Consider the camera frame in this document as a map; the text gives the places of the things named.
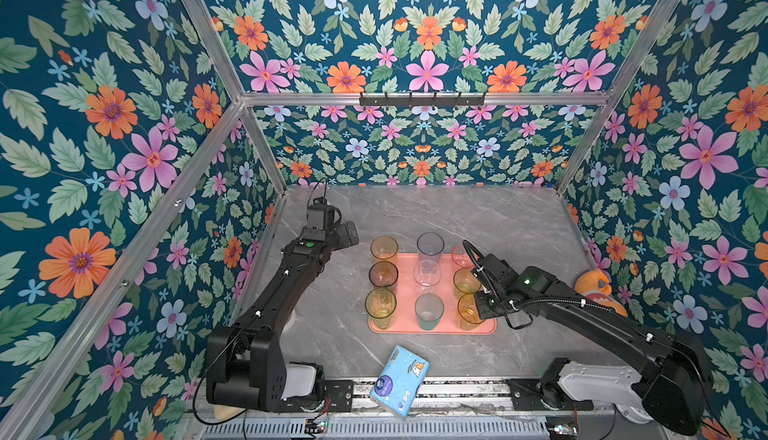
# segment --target aluminum frame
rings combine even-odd
[[[205,173],[211,159],[218,153],[219,146],[230,135],[242,113],[243,106],[240,103],[230,105],[219,118],[216,127],[210,130],[187,167],[168,188],[158,207],[149,215],[123,255],[114,263],[107,277],[44,360],[45,363],[27,390],[5,414],[0,422],[0,438],[25,440],[32,437],[43,416],[51,410],[58,395],[80,366],[81,359],[93,347],[98,333],[118,308],[128,287],[144,268],[152,250],[162,240],[179,212],[179,205],[192,194],[197,181]]]
[[[466,106],[466,105],[592,105],[608,104],[608,94],[596,92],[517,92],[517,93],[256,93],[245,92],[240,98],[246,106]]]
[[[605,122],[616,110],[621,97],[638,74],[640,65],[643,64],[650,49],[656,44],[661,31],[667,25],[667,22],[670,17],[672,17],[672,13],[677,9],[680,1],[681,0],[656,1],[654,8],[648,15],[648,22],[638,35],[637,41],[630,49],[624,62],[621,63],[618,73],[610,84],[610,88],[608,89],[608,103],[595,113],[589,127],[587,127],[587,131],[584,132],[584,135],[574,149],[571,158],[568,159],[568,166],[565,167],[565,171],[554,186],[560,195],[565,195],[565,190],[568,188],[568,185],[571,184],[574,175],[578,169],[581,168],[582,163],[584,163],[584,160],[587,158],[594,143],[600,138],[600,133],[602,133],[603,128],[605,127]]]

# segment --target orange flower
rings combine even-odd
[[[456,16],[451,23],[451,28],[453,28],[454,31],[464,31],[467,28],[467,22],[463,18]]]
[[[59,298],[69,295],[74,288],[74,298],[79,299],[94,292],[94,283],[101,285],[115,261],[114,248],[107,248],[109,238],[91,230],[74,228],[69,231],[69,241],[57,236],[45,247],[54,259],[40,262],[41,280],[53,280],[48,291]]]
[[[430,168],[431,166],[429,166],[429,163],[418,162],[416,166],[413,167],[413,172],[416,174],[416,176],[420,176],[421,178],[424,178],[429,174]]]
[[[507,66],[496,66],[491,76],[488,77],[488,91],[491,93],[510,93],[520,91],[520,87],[528,81],[527,76],[523,76],[528,70],[525,66],[518,66],[518,62],[509,61]]]
[[[725,437],[718,431],[725,432],[728,436]],[[736,440],[736,436],[731,430],[727,430],[723,424],[712,418],[705,418],[702,422],[701,435],[704,435],[706,440]]]
[[[261,22],[254,22],[251,16],[245,18],[237,17],[235,19],[235,34],[239,35],[237,40],[248,46],[251,50],[264,50],[270,38],[264,32],[264,26]]]
[[[192,106],[197,108],[197,119],[200,120],[200,123],[205,123],[206,128],[213,128],[221,117],[219,96],[207,84],[197,85],[194,88],[194,94]]]
[[[58,57],[61,58],[62,61],[67,63],[69,66],[74,66],[74,63],[72,62],[72,57],[69,56],[69,53],[65,52],[64,50],[58,51]]]
[[[366,84],[366,78],[360,75],[360,68],[346,61],[340,61],[339,66],[332,66],[328,70],[328,86],[334,93],[362,93],[362,86]]]
[[[96,131],[104,137],[110,134],[114,139],[120,139],[125,133],[134,130],[131,125],[139,121],[136,116],[134,100],[125,98],[125,91],[115,87],[102,85],[98,88],[98,96],[88,95],[85,102],[90,106],[85,110],[85,116],[91,123],[96,123]]]
[[[264,217],[264,223],[269,224],[272,221],[272,215],[275,212],[275,204],[272,203],[266,207],[266,216]]]
[[[725,115],[725,123],[733,124],[731,128],[737,132],[751,132],[760,128],[760,120],[768,121],[768,86],[752,86],[739,91],[739,97],[730,100],[728,109],[730,113]]]
[[[240,262],[240,254],[243,253],[243,243],[239,238],[233,236],[230,241],[226,243],[224,249],[224,264],[227,268],[234,268],[237,266],[237,262]]]
[[[442,26],[437,22],[434,16],[428,16],[422,21],[422,24],[416,28],[418,44],[424,46],[424,50],[431,50],[435,45],[440,44],[440,35]]]
[[[610,237],[605,251],[614,262],[620,262],[627,258],[627,246],[624,244],[624,239],[616,235]]]
[[[763,233],[763,239],[768,242],[768,232]],[[760,271],[768,278],[768,244],[758,243],[755,245],[755,257],[758,260],[765,260],[760,263]]]
[[[168,404],[168,397],[162,397],[158,400],[158,403],[154,404],[154,408],[152,408],[152,415],[156,417],[162,415],[166,404]]]
[[[619,35],[624,32],[624,15],[610,15],[605,21],[601,21],[594,28],[589,39],[592,40],[592,48],[605,50],[610,45],[619,41]]]
[[[395,30],[398,30],[400,32],[408,30],[408,20],[406,20],[405,18],[400,18],[398,21],[396,21]]]
[[[646,85],[634,94],[628,110],[631,117],[629,123],[633,127],[643,129],[648,126],[648,123],[656,121],[659,116],[656,109],[661,108],[660,92],[658,86]]]
[[[533,173],[533,176],[547,176],[550,173],[552,173],[552,170],[554,169],[554,163],[550,161],[543,161],[541,163],[537,163],[534,165],[534,167],[531,170],[531,173]]]
[[[571,213],[571,218],[574,219],[574,223],[578,223],[578,210],[576,207],[569,203],[568,211]]]
[[[309,178],[312,175],[312,168],[304,162],[293,162],[290,171],[299,178]]]

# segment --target table surface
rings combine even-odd
[[[274,242],[261,270],[261,292],[272,278],[286,243],[306,223],[310,189],[289,189]],[[430,376],[541,375],[555,357],[620,365],[619,358],[546,319],[523,330],[500,321],[488,336],[377,334],[368,326],[370,243],[380,235],[398,240],[400,251],[416,252],[421,233],[434,231],[445,252],[468,239],[484,253],[506,259],[518,272],[538,266],[573,285],[591,264],[565,204],[547,188],[372,188],[331,187],[330,204],[353,220],[360,244],[332,254],[325,271],[304,292],[296,321],[283,332],[287,362],[315,362],[326,375],[378,376],[395,345],[427,358]],[[524,319],[513,319],[520,323]]]

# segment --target blue tissue package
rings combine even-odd
[[[405,418],[428,369],[427,360],[396,346],[371,389],[371,398],[382,408]]]

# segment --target yellow glass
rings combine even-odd
[[[381,330],[389,329],[397,307],[397,299],[391,290],[374,289],[366,297],[366,311],[373,324]]]
[[[456,270],[453,275],[453,295],[456,300],[462,298],[467,293],[474,293],[482,288],[482,284],[475,278],[472,271],[468,268]]]
[[[482,325],[478,307],[475,304],[475,294],[467,293],[458,301],[458,326],[462,330],[473,330]]]
[[[389,262],[397,261],[397,241],[391,236],[379,236],[379,238],[371,242],[371,254],[376,262],[388,260]]]

